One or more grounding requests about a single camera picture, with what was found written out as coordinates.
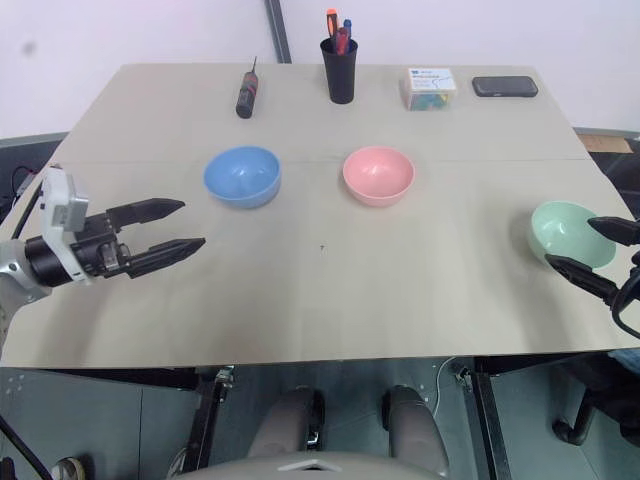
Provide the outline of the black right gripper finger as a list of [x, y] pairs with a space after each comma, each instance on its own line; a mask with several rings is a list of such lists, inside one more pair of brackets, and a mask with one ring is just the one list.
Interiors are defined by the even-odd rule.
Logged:
[[625, 246], [639, 244], [640, 225], [638, 221], [613, 216], [601, 216], [589, 218], [587, 223], [599, 234], [615, 243]]
[[618, 293], [618, 288], [613, 281], [594, 273], [584, 263], [570, 257], [552, 254], [546, 254], [545, 260], [571, 284], [603, 301], [612, 301]]

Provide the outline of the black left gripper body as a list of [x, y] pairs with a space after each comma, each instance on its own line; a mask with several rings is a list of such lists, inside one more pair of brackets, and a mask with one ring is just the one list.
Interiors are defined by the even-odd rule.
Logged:
[[114, 207], [85, 219], [83, 229], [74, 234], [71, 249], [86, 274], [109, 278], [126, 272], [130, 253], [117, 234], [134, 222], [133, 207]]

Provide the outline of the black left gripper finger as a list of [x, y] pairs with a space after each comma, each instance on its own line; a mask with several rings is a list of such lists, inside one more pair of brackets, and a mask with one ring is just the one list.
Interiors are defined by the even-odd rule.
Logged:
[[184, 206], [183, 201], [152, 198], [108, 209], [106, 215], [109, 217], [112, 227], [115, 230], [121, 230], [128, 225], [163, 219]]
[[146, 252], [127, 260], [125, 273], [137, 278], [167, 268], [196, 253], [206, 243], [205, 238], [175, 239], [150, 247]]

